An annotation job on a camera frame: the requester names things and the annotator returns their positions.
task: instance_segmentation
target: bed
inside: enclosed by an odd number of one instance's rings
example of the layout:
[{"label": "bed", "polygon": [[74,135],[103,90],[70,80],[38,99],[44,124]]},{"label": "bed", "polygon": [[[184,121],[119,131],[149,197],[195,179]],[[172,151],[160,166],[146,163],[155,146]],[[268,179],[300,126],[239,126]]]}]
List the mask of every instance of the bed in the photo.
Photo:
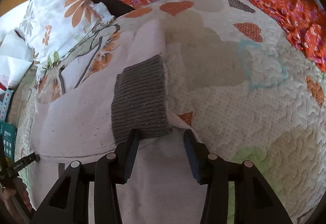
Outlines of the bed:
[{"label": "bed", "polygon": [[[95,161],[115,148],[115,137],[97,136],[103,123],[89,124],[83,133],[81,122],[105,114],[94,98],[108,100],[110,107],[115,91],[111,99],[107,94],[117,85],[117,74],[162,54],[169,124],[191,127],[211,152],[226,160],[252,160],[292,221],[304,223],[326,190],[323,68],[318,61],[316,65],[306,59],[300,47],[291,46],[294,42],[288,41],[290,34],[279,26],[285,25],[283,21],[275,21],[253,2],[156,1],[117,18],[108,27],[94,28],[92,37],[48,71],[38,90],[33,88],[36,78],[32,67],[16,91],[8,120],[18,127],[16,159],[32,150],[42,157],[39,164],[22,171],[34,206],[40,204],[71,161]],[[143,37],[141,30],[153,30],[156,39],[142,41],[157,49],[138,58],[132,52],[132,43]],[[102,46],[97,45],[100,38]],[[134,59],[131,64],[123,50]],[[113,79],[107,85],[100,84],[108,76]],[[79,103],[87,103],[86,109],[100,109],[97,115],[91,111],[79,123],[51,112],[65,111],[68,104],[77,105],[76,94]],[[70,116],[76,119],[79,113],[81,109],[76,107]],[[36,186],[41,188],[33,192]],[[127,211],[122,210],[122,214],[127,218]]]}]

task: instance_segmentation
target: orange flower print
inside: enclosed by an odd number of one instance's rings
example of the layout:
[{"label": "orange flower print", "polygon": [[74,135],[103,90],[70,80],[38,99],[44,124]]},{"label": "orange flower print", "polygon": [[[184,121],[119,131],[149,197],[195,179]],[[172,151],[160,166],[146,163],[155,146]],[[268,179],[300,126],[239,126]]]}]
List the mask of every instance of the orange flower print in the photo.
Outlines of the orange flower print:
[{"label": "orange flower print", "polygon": [[91,23],[91,16],[98,17],[98,14],[93,11],[93,9],[89,6],[90,0],[67,0],[65,3],[65,7],[69,6],[68,10],[65,13],[65,18],[72,16],[72,27],[76,27],[80,21],[82,16],[84,15],[87,21]]},{"label": "orange flower print", "polygon": [[58,79],[54,79],[52,82],[52,95],[51,95],[51,101],[55,101],[61,96],[60,87]]},{"label": "orange flower print", "polygon": [[114,34],[112,34],[112,35],[110,36],[110,38],[109,38],[109,43],[108,43],[106,46],[104,46],[104,47],[102,48],[102,50],[103,50],[103,51],[112,51],[112,50],[118,48],[119,45],[117,45],[117,44],[115,43],[115,41],[118,40],[118,39],[120,38],[120,34],[121,34],[121,32],[118,32],[118,33],[114,33]]},{"label": "orange flower print", "polygon": [[45,46],[48,45],[48,40],[50,39],[51,29],[52,29],[51,25],[46,25],[45,26],[45,34],[44,34],[44,37],[43,37],[43,40],[42,40],[42,43],[44,44],[44,48],[45,48]]},{"label": "orange flower print", "polygon": [[39,94],[42,92],[44,86],[45,86],[45,83],[46,83],[46,80],[48,79],[48,75],[46,74],[43,79],[41,80],[41,83],[39,85]]},{"label": "orange flower print", "polygon": [[90,68],[90,75],[95,72],[99,72],[103,69],[105,69],[110,60],[112,58],[112,55],[110,53],[105,53],[103,55],[98,54],[96,56],[96,59],[93,61],[91,68]]}]

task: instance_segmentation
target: orange heart patch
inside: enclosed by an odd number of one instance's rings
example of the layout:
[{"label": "orange heart patch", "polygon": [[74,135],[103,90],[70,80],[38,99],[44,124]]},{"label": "orange heart patch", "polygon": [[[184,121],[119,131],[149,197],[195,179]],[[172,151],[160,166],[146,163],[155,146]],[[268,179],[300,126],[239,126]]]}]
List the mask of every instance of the orange heart patch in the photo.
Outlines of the orange heart patch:
[{"label": "orange heart patch", "polygon": [[306,77],[307,88],[311,92],[312,96],[316,99],[317,103],[321,107],[324,103],[324,92],[321,85],[314,82],[310,76]]},{"label": "orange heart patch", "polygon": [[192,111],[189,113],[178,115],[178,117],[180,117],[183,121],[185,121],[185,123],[189,126],[191,126],[193,116],[194,116],[194,112]]},{"label": "orange heart patch", "polygon": [[127,13],[124,15],[125,18],[136,18],[140,17],[144,14],[149,13],[152,10],[150,7],[145,7],[145,8],[138,8],[136,10],[131,11],[130,13]]},{"label": "orange heart patch", "polygon": [[172,16],[176,16],[178,13],[193,7],[194,2],[168,2],[160,6],[160,10],[166,12]]},{"label": "orange heart patch", "polygon": [[262,42],[263,38],[260,35],[261,29],[254,23],[235,23],[234,26],[243,33],[246,37],[255,42]]}]

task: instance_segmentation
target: white paper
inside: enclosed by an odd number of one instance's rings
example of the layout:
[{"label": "white paper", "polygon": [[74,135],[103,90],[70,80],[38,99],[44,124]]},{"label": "white paper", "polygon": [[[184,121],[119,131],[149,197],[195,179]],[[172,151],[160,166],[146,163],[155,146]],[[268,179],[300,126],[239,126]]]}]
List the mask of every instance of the white paper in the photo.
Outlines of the white paper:
[{"label": "white paper", "polygon": [[0,82],[16,89],[32,62],[32,50],[14,30],[9,31],[0,46]]}]

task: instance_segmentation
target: white pillow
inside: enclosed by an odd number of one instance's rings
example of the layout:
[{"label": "white pillow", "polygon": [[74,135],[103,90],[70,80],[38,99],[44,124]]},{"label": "white pillow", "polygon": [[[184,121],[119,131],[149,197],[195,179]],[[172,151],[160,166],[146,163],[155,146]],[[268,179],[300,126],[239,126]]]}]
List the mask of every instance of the white pillow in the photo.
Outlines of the white pillow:
[{"label": "white pillow", "polygon": [[103,3],[91,0],[31,0],[20,30],[33,49],[37,80],[89,37],[95,25],[112,20]]}]

